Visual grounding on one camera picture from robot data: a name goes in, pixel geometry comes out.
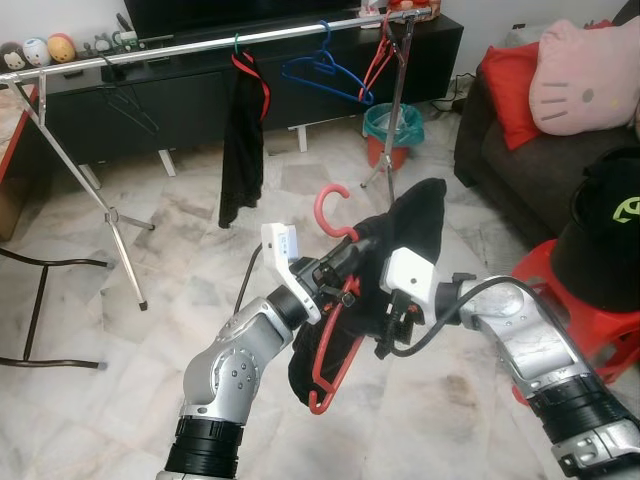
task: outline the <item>pink hello kitty pillow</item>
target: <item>pink hello kitty pillow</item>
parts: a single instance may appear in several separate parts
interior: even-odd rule
[[[640,17],[582,30],[559,20],[540,39],[529,90],[533,121],[551,135],[628,124],[640,98]]]

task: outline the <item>white wall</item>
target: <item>white wall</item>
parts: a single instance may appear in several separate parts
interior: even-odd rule
[[[93,35],[118,30],[116,13],[129,19],[124,0],[3,0],[0,9],[0,43],[24,42],[66,33],[78,50]]]
[[[464,25],[455,73],[475,72],[489,45],[516,23],[541,25],[567,18],[576,25],[610,20],[626,0],[442,0],[445,15]]]

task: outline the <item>television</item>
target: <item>television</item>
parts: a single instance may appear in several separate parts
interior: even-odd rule
[[[125,0],[140,40],[353,9],[360,0]]]

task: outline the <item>black metal chair frame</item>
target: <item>black metal chair frame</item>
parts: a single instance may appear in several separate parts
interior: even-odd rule
[[[98,362],[88,362],[85,360],[31,360],[31,350],[33,348],[33,339],[36,334],[36,328],[38,326],[38,318],[40,316],[40,308],[42,306],[42,297],[44,295],[44,288],[47,283],[47,276],[49,274],[50,267],[65,267],[68,265],[93,265],[95,267],[108,267],[106,262],[100,262],[98,260],[90,259],[72,259],[72,260],[60,260],[60,261],[44,261],[36,260],[29,257],[18,255],[17,253],[9,252],[3,248],[0,248],[0,255],[11,258],[17,262],[26,263],[29,265],[36,265],[42,267],[42,274],[40,275],[40,284],[38,285],[38,293],[36,294],[35,305],[33,306],[33,312],[31,314],[31,324],[29,325],[29,333],[27,334],[27,341],[24,346],[24,352],[22,354],[22,360],[14,358],[0,357],[0,365],[8,367],[23,367],[23,368],[43,368],[43,367],[80,367],[80,368],[93,368],[103,369],[105,364]]]

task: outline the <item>teal plastic bag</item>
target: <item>teal plastic bag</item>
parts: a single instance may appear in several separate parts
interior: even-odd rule
[[[371,107],[364,114],[364,131],[367,135],[373,135],[382,143],[385,143],[390,117],[390,103],[381,103]],[[401,104],[393,146],[409,147],[422,143],[423,141],[424,128],[422,126],[422,115],[417,108],[411,105]]]

